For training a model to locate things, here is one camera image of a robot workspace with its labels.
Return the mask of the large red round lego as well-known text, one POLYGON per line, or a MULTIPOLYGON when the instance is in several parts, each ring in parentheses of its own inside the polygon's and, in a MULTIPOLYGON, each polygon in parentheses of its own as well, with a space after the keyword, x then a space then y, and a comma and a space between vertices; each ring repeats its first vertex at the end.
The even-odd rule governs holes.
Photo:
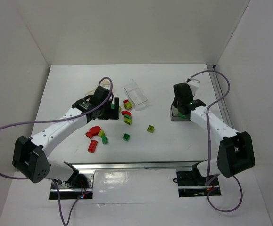
POLYGON ((89 129, 89 132, 93 135, 93 136, 97 136, 101 131, 101 127, 100 126, 95 126, 95 127, 91 127, 89 129))

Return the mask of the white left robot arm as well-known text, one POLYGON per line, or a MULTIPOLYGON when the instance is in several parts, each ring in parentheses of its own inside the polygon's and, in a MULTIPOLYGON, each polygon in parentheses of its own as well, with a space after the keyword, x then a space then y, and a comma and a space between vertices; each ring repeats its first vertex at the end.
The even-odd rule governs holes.
POLYGON ((94 94, 77 100, 64 116, 42 132, 15 142, 13 166, 33 183, 56 179, 73 186, 84 176, 72 164, 49 162, 52 151, 68 136, 92 120, 119 119, 119 98, 102 86, 94 94))

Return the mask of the small red lego block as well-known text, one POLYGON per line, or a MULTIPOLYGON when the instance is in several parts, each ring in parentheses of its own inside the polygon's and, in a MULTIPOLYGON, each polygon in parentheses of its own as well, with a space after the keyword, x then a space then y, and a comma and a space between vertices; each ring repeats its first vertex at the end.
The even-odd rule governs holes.
POLYGON ((90 132, 86 132, 85 135, 86 135, 89 139, 92 139, 92 138, 93 138, 93 135, 92 135, 90 132))

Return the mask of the red curved lego brick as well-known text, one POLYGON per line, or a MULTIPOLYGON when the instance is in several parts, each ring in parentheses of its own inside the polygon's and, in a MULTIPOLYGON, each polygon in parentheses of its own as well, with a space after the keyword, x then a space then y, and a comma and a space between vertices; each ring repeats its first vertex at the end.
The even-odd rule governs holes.
POLYGON ((128 114, 130 116, 132 116, 132 114, 129 111, 121 111, 121 114, 124 116, 125 114, 128 114))

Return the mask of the lime square lego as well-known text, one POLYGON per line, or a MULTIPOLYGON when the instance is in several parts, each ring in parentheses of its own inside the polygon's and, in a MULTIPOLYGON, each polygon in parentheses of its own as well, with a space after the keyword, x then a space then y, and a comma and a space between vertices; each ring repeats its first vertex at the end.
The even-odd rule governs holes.
POLYGON ((155 127, 152 126, 152 125, 149 125, 148 128, 147 128, 147 131, 150 132, 150 133, 153 133, 155 130, 155 127))

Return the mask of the lime small lego brick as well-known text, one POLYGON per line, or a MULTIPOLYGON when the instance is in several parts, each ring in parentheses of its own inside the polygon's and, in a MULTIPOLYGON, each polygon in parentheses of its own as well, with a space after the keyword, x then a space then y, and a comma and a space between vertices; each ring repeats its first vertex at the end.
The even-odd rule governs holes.
POLYGON ((103 130, 100 130, 100 132, 98 133, 99 137, 103 137, 105 135, 105 132, 103 130))

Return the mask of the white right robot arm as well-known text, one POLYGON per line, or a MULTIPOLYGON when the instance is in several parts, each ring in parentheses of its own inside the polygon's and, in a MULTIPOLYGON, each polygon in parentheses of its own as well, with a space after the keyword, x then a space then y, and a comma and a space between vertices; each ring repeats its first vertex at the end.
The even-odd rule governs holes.
POLYGON ((198 162, 192 171, 200 177, 223 175, 230 178, 255 166, 255 156, 251 135, 238 132, 211 113, 204 102, 194 99, 198 85, 178 83, 173 85, 174 100, 172 107, 208 133, 208 145, 211 139, 218 145, 216 158, 198 162))

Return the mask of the green curved lego brick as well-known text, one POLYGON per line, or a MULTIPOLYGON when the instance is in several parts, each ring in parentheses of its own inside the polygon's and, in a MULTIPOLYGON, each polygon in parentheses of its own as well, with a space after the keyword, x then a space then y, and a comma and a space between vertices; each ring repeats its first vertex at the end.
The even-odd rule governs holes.
POLYGON ((107 137, 105 135, 102 135, 101 139, 102 139, 102 143, 103 144, 107 144, 108 143, 108 139, 107 139, 107 137))

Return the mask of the red lego plate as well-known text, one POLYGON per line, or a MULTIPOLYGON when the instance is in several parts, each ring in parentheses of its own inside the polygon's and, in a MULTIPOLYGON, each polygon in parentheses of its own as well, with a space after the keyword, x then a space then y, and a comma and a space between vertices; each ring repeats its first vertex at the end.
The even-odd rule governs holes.
POLYGON ((95 153, 97 144, 98 144, 97 140, 91 140, 90 144, 89 144, 89 147, 88 147, 88 152, 95 153))

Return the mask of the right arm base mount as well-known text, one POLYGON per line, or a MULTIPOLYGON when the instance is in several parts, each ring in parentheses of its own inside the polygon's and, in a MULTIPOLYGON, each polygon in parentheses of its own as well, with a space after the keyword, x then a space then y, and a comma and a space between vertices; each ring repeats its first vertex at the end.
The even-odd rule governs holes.
POLYGON ((176 177, 172 179, 178 186, 178 195, 183 197, 204 197, 221 196, 221 189, 218 179, 215 179, 208 187, 205 185, 206 179, 194 176, 191 171, 177 171, 176 177))

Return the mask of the lime curved lego brick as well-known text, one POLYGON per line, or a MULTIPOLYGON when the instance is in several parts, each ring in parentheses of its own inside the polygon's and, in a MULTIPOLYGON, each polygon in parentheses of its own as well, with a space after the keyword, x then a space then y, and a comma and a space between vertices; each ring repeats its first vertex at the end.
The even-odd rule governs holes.
POLYGON ((132 120, 130 118, 126 118, 124 117, 124 122, 128 125, 131 125, 132 124, 132 120))

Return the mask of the green square lego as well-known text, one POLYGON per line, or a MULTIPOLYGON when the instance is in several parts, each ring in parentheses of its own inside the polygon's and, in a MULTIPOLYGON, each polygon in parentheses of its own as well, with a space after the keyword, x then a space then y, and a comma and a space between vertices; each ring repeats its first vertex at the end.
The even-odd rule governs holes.
POLYGON ((124 133, 124 135, 123 135, 123 140, 128 142, 129 139, 130 139, 130 137, 131 137, 131 136, 130 136, 129 134, 124 133))

